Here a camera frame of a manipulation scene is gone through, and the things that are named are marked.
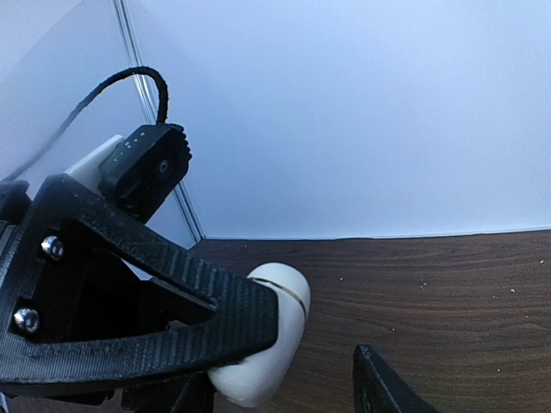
screw head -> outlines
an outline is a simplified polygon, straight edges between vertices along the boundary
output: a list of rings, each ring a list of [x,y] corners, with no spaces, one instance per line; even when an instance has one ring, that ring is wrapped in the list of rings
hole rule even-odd
[[[65,253],[65,247],[59,238],[55,235],[44,238],[40,244],[44,253],[54,261],[59,261]]]
[[[19,330],[27,334],[33,334],[40,327],[40,317],[36,310],[20,308],[14,314],[14,322]]]
[[[161,173],[161,174],[164,174],[166,173],[167,170],[169,170],[169,161],[167,161],[166,159],[163,159],[159,165],[158,165],[158,171]]]

black cable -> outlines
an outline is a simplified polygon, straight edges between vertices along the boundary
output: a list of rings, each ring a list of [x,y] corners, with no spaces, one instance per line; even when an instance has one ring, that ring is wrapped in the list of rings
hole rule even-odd
[[[157,123],[158,124],[165,123],[167,113],[168,113],[168,107],[169,107],[169,91],[168,91],[168,87],[166,86],[166,82],[164,81],[161,74],[155,69],[152,69],[151,67],[146,67],[146,66],[138,66],[138,67],[131,67],[130,69],[125,69],[124,71],[115,73],[113,76],[108,77],[105,81],[98,84],[94,88],[94,90],[92,90],[72,110],[69,116],[67,116],[67,118],[61,124],[61,126],[58,128],[58,130],[42,145],[42,147],[37,152],[35,152],[33,156],[31,156],[27,161],[19,165],[17,168],[15,168],[13,172],[11,172],[8,176],[3,178],[1,182],[14,181],[26,170],[28,170],[35,163],[37,163],[47,151],[52,149],[52,146],[58,141],[59,138],[61,138],[61,136],[67,130],[69,125],[77,118],[78,114],[80,114],[83,111],[83,109],[86,108],[88,105],[90,105],[91,102],[100,93],[102,93],[106,88],[108,88],[113,83],[116,83],[122,79],[126,79],[127,77],[130,77],[132,75],[149,76],[155,81],[155,85],[157,86],[157,91],[158,91]]]

white backdrop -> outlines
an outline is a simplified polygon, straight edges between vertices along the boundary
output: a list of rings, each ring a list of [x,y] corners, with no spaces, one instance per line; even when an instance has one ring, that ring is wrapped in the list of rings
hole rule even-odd
[[[33,153],[98,83],[127,68],[110,1],[21,3],[0,5],[0,52],[8,56],[0,65],[0,176]],[[144,123],[132,79],[111,86],[25,174],[30,194],[45,176],[63,172],[103,141]],[[193,244],[173,197],[151,227],[185,247]]]
[[[551,226],[551,6],[130,3],[210,237]]]

brown wood surface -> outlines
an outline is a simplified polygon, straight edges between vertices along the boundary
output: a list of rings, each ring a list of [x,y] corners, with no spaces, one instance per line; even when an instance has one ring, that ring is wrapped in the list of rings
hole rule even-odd
[[[403,240],[203,241],[247,273],[286,262],[312,309],[287,377],[257,412],[352,412],[352,351],[369,343],[446,412],[551,411],[551,232]],[[114,412],[34,400],[14,413]],[[218,412],[251,411],[223,400]]]

white panel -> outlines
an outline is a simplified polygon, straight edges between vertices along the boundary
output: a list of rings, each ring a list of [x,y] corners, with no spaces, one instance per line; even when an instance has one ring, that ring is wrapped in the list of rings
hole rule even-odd
[[[549,1],[139,4],[209,237],[551,226]]]
[[[28,8],[18,31],[41,19],[46,3]],[[4,16],[0,16],[2,25]],[[48,138],[98,83],[127,67],[112,3],[83,0],[53,24],[0,83],[0,176],[7,175]],[[132,79],[99,95],[61,140],[23,178],[34,195],[43,179],[61,173],[103,141],[145,123]],[[170,197],[152,228],[185,247],[193,240]]]
[[[0,2],[0,81],[52,26],[81,0]]]

